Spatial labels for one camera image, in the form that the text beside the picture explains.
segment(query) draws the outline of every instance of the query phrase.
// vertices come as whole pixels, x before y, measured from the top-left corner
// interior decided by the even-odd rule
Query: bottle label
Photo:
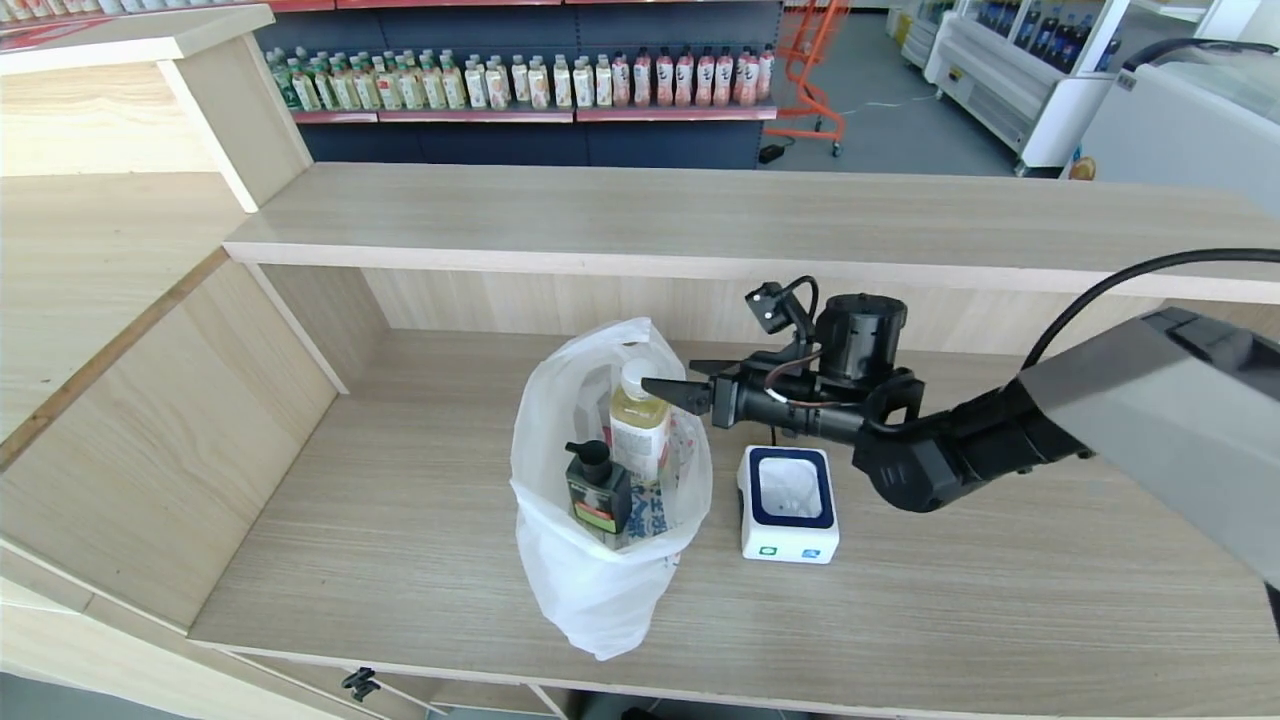
[[[609,419],[613,441],[613,460],[631,470],[636,480],[644,484],[658,482],[658,473],[667,460],[667,445],[671,437],[671,414],[653,428],[637,428],[617,418]]]

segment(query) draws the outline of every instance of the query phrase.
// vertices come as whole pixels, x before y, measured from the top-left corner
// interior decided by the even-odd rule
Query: orange basket stand
[[[808,0],[787,29],[786,40],[778,50],[783,73],[795,87],[795,104],[778,108],[778,119],[814,117],[813,129],[765,128],[765,135],[829,140],[831,154],[840,158],[845,149],[840,141],[845,137],[845,117],[831,109],[827,94],[813,83],[810,73],[822,64],[827,47],[838,35],[840,26],[849,13],[849,0]],[[835,126],[823,129],[823,120]]]

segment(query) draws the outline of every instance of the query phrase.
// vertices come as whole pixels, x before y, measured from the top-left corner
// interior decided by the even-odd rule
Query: plastic bag
[[[666,378],[685,378],[680,359],[649,318],[598,328],[564,343],[529,377],[511,443],[516,544],[529,584],[543,615],[596,660],[644,641],[680,552],[712,506],[707,430],[698,418],[673,407],[669,471],[655,497],[641,498],[662,509],[650,516],[660,520],[646,523],[632,509],[632,541],[611,550],[572,516],[564,482],[572,456],[564,443],[604,439],[609,396],[622,364],[634,357],[653,360]]]

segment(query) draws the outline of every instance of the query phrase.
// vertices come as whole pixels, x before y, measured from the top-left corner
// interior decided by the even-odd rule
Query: gray floor
[[[933,99],[933,86],[884,35],[883,13],[850,14],[812,77],[847,120],[845,154],[832,158],[831,141],[797,140],[765,169],[1012,176],[1014,152],[955,102]],[[788,96],[783,90],[780,100]],[[812,119],[769,127],[792,124],[813,128]],[[787,141],[764,136],[764,145],[774,142]]]
[[[581,720],[618,720],[632,707],[653,708],[662,720],[805,720],[801,712],[781,712],[733,707],[727,705],[703,705],[664,700],[657,706],[648,698],[591,694],[582,706]],[[481,710],[454,710],[448,720],[532,720],[530,715],[515,712],[486,712]],[[0,674],[0,719],[3,720],[180,720],[159,710],[134,705],[132,702],[91,693],[37,683],[26,678]]]
[[[1011,176],[1014,155],[986,128],[950,101],[933,99],[918,69],[899,55],[884,35],[882,13],[851,14],[814,79],[847,118],[845,152],[831,155],[831,142],[799,140],[767,167],[769,170]],[[786,100],[783,92],[780,100]],[[803,123],[813,127],[812,120]],[[773,123],[785,127],[786,123]],[[765,136],[764,143],[786,142]],[[616,720],[630,707],[653,701],[591,696],[582,720]],[[663,701],[663,720],[801,720],[803,714]],[[177,720],[131,702],[0,675],[3,720]],[[525,715],[456,711],[451,720],[529,720]]]

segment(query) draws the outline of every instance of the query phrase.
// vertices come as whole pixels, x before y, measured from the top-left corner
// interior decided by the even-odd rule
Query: refrigerator
[[[1280,55],[1183,38],[1125,61],[1062,179],[1226,190],[1280,218]]]

